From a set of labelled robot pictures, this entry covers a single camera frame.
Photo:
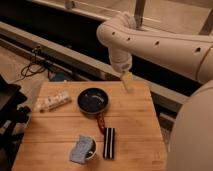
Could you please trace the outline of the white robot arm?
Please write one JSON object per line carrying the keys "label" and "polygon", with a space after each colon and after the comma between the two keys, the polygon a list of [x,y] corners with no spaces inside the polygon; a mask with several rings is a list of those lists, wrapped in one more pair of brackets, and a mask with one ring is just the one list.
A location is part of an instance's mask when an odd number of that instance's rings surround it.
{"label": "white robot arm", "polygon": [[101,23],[96,34],[122,75],[136,55],[201,84],[175,119],[166,171],[213,171],[213,36],[139,31],[126,12]]}

